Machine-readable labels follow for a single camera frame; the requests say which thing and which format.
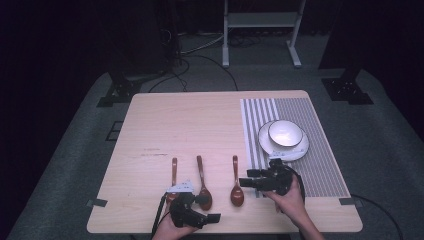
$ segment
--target wooden spoon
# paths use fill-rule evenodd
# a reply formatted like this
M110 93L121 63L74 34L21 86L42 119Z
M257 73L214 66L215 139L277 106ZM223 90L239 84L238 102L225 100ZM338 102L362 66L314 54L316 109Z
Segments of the wooden spoon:
M233 156L233 168L234 168L234 178L235 178L235 185L233 187L233 190L231 190L231 202L236 207L240 207L243 205L244 202L244 194L243 190L240 187L239 180L238 180L238 158L237 156Z
M177 158L172 159L172 186L177 184ZM177 198L178 193L166 194L166 203L170 203L172 200Z
M205 180L204 180L204 176L203 176L203 164L202 164L202 157L201 156L197 156L197 166L199 167L200 181L202 182L202 187L200 189L199 195L208 197L208 202L206 202L204 204L199 204L199 205L200 205L201 209L203 209L204 211L207 211L212 206L212 194L208 191L208 189L205 186Z

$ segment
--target gray carpet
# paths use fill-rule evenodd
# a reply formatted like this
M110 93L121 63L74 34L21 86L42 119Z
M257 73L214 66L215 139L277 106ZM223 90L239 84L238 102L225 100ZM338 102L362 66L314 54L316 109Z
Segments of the gray carpet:
M309 93L322 127L351 193L369 198L389 211L405 239L424 239L424 144L388 99L380 82L362 71L357 82L374 105L332 102L321 78L339 77L342 70L317 70L327 36L299 36L296 44L301 69L294 69L284 37L265 37L247 48L230 48L230 67L240 91L295 90ZM210 41L206 37L181 37L188 50ZM197 51L221 62L221 48ZM201 57L185 57L189 70L181 75L187 91L234 91L223 69ZM186 63L174 68L186 69ZM147 92L162 79L145 83ZM114 142L105 141L114 121L124 120L128 103L96 107L111 85L107 73L97 79L64 134L47 169L8 239L149 239L145 235L90 234L86 224L89 199L97 196ZM153 92L181 92L176 78ZM325 233L327 239L399 239L390 219L377 207L362 201L359 233ZM299 239L298 234L291 234ZM187 239L278 239L275 235L192 235Z

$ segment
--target hand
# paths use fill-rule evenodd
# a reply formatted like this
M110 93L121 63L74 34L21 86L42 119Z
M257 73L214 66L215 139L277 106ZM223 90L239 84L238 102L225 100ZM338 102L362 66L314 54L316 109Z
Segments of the hand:
M300 192L299 180L294 174L292 175L292 179L290 190L286 195L281 196L272 191L263 192L263 194L274 200L277 212L282 211L293 221L294 224L296 224L297 219L304 218L308 215L308 213L306 212L305 204Z
M184 226L182 228L175 227L169 213L169 206L170 203L166 207L165 217L163 217L162 221L159 223L153 240L177 240L198 230L198 228L191 226Z
M294 174L290 190L286 195L281 196L275 192L263 192L263 194L274 200L277 212L282 211L285 213L292 220L293 224L299 228L305 239L324 239L309 217L308 212L306 212L299 181Z

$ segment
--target spoon bowl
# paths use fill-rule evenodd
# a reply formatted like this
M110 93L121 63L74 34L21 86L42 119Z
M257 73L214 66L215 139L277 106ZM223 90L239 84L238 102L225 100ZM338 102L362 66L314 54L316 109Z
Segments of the spoon bowl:
M199 195L208 197L208 201L206 203L202 203L199 205L202 210L207 211L212 207L212 194L209 192L209 190L205 186L205 179L203 174L203 163L202 163L201 156L197 156L197 166L199 168L200 181L202 182L202 187L200 188Z
M240 207L241 205L243 205L243 202L244 202L244 193L240 187L239 180L238 180L238 158L235 155L233 156L233 168L234 168L235 185L233 187L233 190L231 190L230 198L234 206Z

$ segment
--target black stand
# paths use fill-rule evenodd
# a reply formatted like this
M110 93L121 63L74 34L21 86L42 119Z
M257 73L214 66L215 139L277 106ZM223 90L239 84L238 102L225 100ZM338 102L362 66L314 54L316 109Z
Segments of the black stand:
M340 78L324 78L322 83L332 101L347 101L352 105L374 104L368 94L361 91L356 84L356 77L361 71L360 64L346 68Z

